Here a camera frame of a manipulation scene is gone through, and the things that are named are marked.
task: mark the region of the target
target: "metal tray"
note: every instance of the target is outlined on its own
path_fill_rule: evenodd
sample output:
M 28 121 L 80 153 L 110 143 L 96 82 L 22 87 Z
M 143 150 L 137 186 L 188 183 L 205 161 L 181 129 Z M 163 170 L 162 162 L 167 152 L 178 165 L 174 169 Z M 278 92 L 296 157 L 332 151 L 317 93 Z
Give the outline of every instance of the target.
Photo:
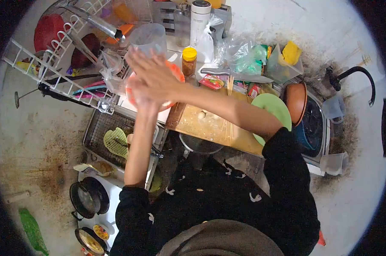
M 127 116 L 114 112 L 112 115 L 93 111 L 92 118 L 89 122 L 88 129 L 83 138 L 83 146 L 93 154 L 104 160 L 124 169 L 126 159 L 111 153 L 103 144 L 103 137 L 108 130 L 121 128 L 127 135 L 133 133 L 135 120 Z

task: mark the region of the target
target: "glass jar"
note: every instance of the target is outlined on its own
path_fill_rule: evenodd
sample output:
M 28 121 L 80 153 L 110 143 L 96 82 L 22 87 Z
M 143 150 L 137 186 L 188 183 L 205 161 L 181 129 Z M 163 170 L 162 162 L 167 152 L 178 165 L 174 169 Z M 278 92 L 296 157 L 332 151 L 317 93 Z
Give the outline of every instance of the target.
M 189 77 L 196 73 L 197 51 L 194 48 L 187 47 L 181 55 L 181 71 L 184 76 Z
M 176 44 L 186 47 L 190 44 L 190 9 L 187 2 L 176 4 L 174 14 Z

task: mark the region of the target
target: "cup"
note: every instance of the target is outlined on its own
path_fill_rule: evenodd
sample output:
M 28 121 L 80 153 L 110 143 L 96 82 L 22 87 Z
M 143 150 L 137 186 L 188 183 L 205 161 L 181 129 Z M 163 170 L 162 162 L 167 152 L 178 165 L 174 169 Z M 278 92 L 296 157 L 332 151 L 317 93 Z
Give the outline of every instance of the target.
M 343 116 L 345 115 L 345 104 L 342 99 L 342 95 L 337 94 L 322 104 L 322 112 L 326 119 L 329 119 L 334 124 L 340 124 L 344 121 Z M 333 118 L 341 117 L 340 121 L 334 121 Z
M 319 162 L 319 168 L 321 171 L 328 173 L 329 175 L 337 176 L 343 175 L 348 168 L 349 157 L 348 153 L 329 154 L 321 157 Z
M 166 30 L 158 23 L 148 23 L 136 28 L 129 36 L 130 44 L 151 57 L 150 49 L 158 54 L 167 53 Z

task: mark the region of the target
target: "person's hand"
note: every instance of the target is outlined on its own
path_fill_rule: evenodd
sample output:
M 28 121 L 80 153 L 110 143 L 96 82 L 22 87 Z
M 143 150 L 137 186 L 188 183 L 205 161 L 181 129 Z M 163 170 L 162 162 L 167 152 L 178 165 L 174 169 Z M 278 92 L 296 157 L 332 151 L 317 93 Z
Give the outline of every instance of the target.
M 152 58 L 137 49 L 130 49 L 125 55 L 129 66 L 137 74 L 137 78 L 144 81 L 146 86 L 140 87 L 143 94 L 160 102 L 178 101 L 180 86 L 184 83 L 179 82 L 171 70 L 165 64 L 165 57 L 151 52 Z
M 132 89 L 132 94 L 136 101 L 138 112 L 147 111 L 151 113 L 158 113 L 163 101 L 158 101 L 147 97 L 144 89 L 147 87 L 143 80 L 138 78 L 129 79 L 128 86 Z

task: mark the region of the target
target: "yellow lid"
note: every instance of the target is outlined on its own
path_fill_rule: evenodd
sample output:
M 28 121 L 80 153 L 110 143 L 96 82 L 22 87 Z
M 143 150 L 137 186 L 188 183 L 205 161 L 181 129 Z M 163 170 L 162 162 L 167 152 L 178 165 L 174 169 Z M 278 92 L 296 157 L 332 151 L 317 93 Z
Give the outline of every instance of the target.
M 183 50 L 182 57 L 185 61 L 193 61 L 197 57 L 197 51 L 194 48 L 187 47 Z

